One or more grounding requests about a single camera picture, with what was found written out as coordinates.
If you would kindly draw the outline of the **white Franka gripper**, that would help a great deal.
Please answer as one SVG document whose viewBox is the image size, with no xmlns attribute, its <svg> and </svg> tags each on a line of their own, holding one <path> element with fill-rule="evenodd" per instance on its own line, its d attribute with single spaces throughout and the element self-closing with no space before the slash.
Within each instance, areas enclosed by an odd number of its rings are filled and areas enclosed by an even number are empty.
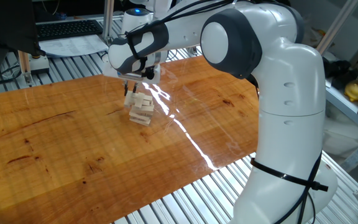
<svg viewBox="0 0 358 224">
<path fill-rule="evenodd" d="M 110 64 L 109 61 L 109 54 L 106 54 L 102 56 L 102 60 L 104 62 L 104 68 L 103 68 L 103 75 L 107 77 L 113 77 L 113 78 L 119 78 L 121 80 L 124 80 L 124 96 L 127 95 L 128 92 L 128 81 L 133 81 L 134 87 L 132 92 L 136 93 L 138 82 L 139 83 L 148 83 L 148 84 L 159 84 L 160 82 L 160 65 L 157 65 L 154 69 L 154 77 L 152 79 L 148 79 L 147 77 L 142 77 L 141 75 L 138 75 L 136 73 L 128 73 L 128 74 L 121 74 L 117 72 Z"/>
</svg>

